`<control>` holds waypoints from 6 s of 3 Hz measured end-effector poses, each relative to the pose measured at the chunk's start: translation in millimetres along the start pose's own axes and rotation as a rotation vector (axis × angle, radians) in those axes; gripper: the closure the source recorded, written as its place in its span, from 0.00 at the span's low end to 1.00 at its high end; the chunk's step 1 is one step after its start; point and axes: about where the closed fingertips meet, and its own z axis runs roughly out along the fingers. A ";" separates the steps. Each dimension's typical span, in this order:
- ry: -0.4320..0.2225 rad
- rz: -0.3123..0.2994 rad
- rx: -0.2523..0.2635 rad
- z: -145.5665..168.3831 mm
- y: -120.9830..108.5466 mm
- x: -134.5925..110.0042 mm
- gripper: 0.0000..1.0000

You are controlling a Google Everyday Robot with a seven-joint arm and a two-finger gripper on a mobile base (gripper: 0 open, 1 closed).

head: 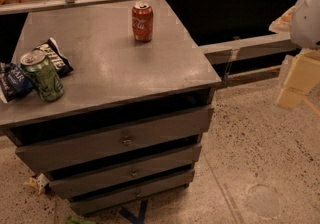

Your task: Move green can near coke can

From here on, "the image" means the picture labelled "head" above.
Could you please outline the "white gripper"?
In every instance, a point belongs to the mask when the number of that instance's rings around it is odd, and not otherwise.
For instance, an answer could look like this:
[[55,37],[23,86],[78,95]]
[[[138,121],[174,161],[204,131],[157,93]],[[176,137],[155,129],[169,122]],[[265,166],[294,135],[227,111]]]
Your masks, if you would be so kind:
[[274,33],[288,33],[291,41],[302,48],[296,56],[287,55],[282,62],[275,105],[282,109],[297,107],[320,83],[320,0],[297,0],[271,23]]

